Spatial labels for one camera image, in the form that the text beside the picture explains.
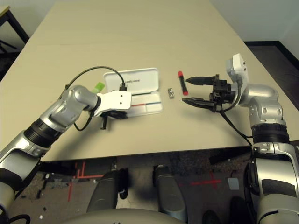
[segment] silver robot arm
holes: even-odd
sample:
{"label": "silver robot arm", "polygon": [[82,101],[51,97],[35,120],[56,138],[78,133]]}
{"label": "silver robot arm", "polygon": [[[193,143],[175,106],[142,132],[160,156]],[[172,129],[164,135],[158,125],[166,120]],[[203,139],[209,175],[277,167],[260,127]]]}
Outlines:
{"label": "silver robot arm", "polygon": [[248,107],[254,144],[247,176],[260,196],[257,223],[299,223],[298,150],[289,141],[276,90],[249,84],[241,106]]}
{"label": "silver robot arm", "polygon": [[81,85],[65,90],[38,120],[0,152],[0,214],[12,204],[15,192],[29,185],[38,171],[40,158],[75,123],[82,111],[97,117],[102,112],[125,111],[130,106],[131,93],[126,91],[95,94]]}
{"label": "silver robot arm", "polygon": [[247,66],[240,54],[227,61],[227,73],[233,84],[220,80],[219,75],[187,79],[196,85],[212,85],[213,92],[209,100],[183,101],[219,113],[228,110],[217,110],[224,103],[249,109],[254,144],[245,177],[250,192],[260,196],[256,223],[299,223],[298,149],[290,144],[278,92],[265,85],[249,84]]}

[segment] tabletop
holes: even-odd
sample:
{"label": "tabletop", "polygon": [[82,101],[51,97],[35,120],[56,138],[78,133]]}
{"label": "tabletop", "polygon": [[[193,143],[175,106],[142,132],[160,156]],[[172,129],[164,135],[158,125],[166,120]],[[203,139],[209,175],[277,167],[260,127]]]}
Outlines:
{"label": "tabletop", "polygon": [[0,17],[3,16],[9,9],[10,6],[0,6]]}
{"label": "tabletop", "polygon": [[[216,113],[189,106],[178,79],[213,76],[229,80],[226,60],[241,53],[249,81],[279,92],[291,140],[299,139],[299,115],[267,70],[207,0],[78,0],[55,3],[0,83],[0,148],[26,129],[81,71],[159,70],[162,113],[113,120],[100,130],[95,118],[83,132],[73,126],[52,145],[43,161],[245,146]],[[76,83],[92,89],[107,70],[93,70]],[[172,88],[174,99],[167,89]],[[187,84],[189,96],[208,99],[211,86]],[[227,112],[251,135],[247,108]],[[83,113],[78,121],[87,119]]]}

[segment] wall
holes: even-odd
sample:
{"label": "wall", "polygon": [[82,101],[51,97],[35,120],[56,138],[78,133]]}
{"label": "wall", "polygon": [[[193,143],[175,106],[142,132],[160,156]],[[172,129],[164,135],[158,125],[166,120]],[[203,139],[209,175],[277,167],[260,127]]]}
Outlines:
{"label": "wall", "polygon": [[[0,4],[11,6],[12,13],[31,36],[55,1],[1,0]],[[299,0],[211,0],[211,3],[244,41],[281,40],[299,58]],[[8,23],[0,28],[0,39],[19,49],[24,46]]]}
{"label": "wall", "polygon": [[211,0],[243,41],[281,40],[298,14],[298,0]]}
{"label": "wall", "polygon": [[[26,33],[31,36],[42,22],[56,0],[0,0],[1,5],[9,5],[11,12],[21,24]],[[22,49],[24,43],[11,28],[8,22],[0,27],[0,39],[8,42],[18,49]]]}
{"label": "wall", "polygon": [[281,43],[299,59],[299,13],[281,38]]}

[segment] table leg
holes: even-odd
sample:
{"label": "table leg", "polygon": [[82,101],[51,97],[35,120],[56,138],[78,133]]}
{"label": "table leg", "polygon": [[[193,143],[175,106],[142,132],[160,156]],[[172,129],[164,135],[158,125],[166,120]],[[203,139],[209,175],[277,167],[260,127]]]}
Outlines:
{"label": "table leg", "polygon": [[27,43],[29,40],[29,36],[25,32],[25,30],[22,28],[22,26],[19,24],[19,22],[16,20],[14,15],[11,13],[10,10],[6,12],[6,15],[8,16],[8,22],[12,26],[12,28],[15,30],[15,32],[19,35],[19,37],[24,41],[24,43]]}

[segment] red line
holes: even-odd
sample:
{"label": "red line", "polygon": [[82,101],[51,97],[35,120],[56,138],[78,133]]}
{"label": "red line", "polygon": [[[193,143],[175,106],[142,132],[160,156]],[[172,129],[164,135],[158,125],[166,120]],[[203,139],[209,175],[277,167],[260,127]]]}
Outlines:
{"label": "red line", "polygon": [[146,104],[135,104],[135,105],[131,105],[131,106],[145,106]]}
{"label": "red line", "polygon": [[201,182],[190,182],[191,186],[194,185],[202,185],[202,184],[217,184],[217,183],[221,183],[221,180],[211,180],[211,181],[201,181]]}
{"label": "red line", "polygon": [[78,176],[77,179],[99,178],[99,177],[103,177],[103,176],[104,175]]}
{"label": "red line", "polygon": [[78,173],[77,173],[77,178],[79,179],[80,177],[80,169],[78,169]]}
{"label": "red line", "polygon": [[69,188],[69,196],[67,198],[67,201],[69,202],[71,200],[71,190],[73,188],[73,182],[70,182],[70,188]]}
{"label": "red line", "polygon": [[85,171],[85,161],[83,161],[83,165],[82,165],[82,175],[81,175],[81,176],[84,176],[84,171]]}
{"label": "red line", "polygon": [[[211,176],[211,179],[212,179],[212,181],[213,181],[213,180],[214,180],[214,174],[213,174],[212,171],[210,171],[210,176]],[[214,188],[214,189],[217,189],[217,184],[216,184],[216,183],[213,183],[213,188]]]}

